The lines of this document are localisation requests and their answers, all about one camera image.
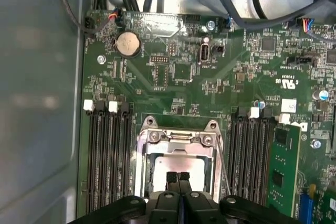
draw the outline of blue connector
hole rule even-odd
[[[314,201],[309,197],[308,194],[300,195],[299,221],[302,224],[311,224],[313,203]]]

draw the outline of colored wires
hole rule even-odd
[[[311,25],[314,22],[314,19],[313,18],[304,18],[304,19],[302,19],[302,22],[303,22],[303,31],[305,33],[307,33],[310,30]]]
[[[311,26],[314,23],[314,19],[313,18],[304,18],[302,19],[303,22],[303,31],[308,34],[310,37],[317,39],[319,41],[325,42],[325,43],[336,43],[336,39],[326,39],[323,38],[320,35],[314,34],[311,31]]]

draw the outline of capacitor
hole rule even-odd
[[[261,102],[258,102],[258,107],[262,110],[266,107],[266,103],[261,101]]]
[[[327,90],[315,90],[312,94],[312,97],[314,100],[322,100],[322,101],[326,101],[329,97],[329,93]]]

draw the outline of electrolytic capacitor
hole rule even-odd
[[[312,97],[314,100],[321,100],[321,101],[326,101],[329,97],[329,93],[327,90],[315,90],[312,94]]]

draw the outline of memory chip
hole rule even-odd
[[[287,145],[288,132],[282,129],[275,129],[274,139],[275,142],[283,145]]]
[[[274,52],[275,38],[263,38],[261,41],[261,50],[267,52]]]
[[[336,50],[327,51],[327,64],[336,64]]]
[[[282,187],[282,183],[284,182],[283,181],[283,175],[281,173],[277,172],[276,170],[273,170],[272,181],[278,187]]]

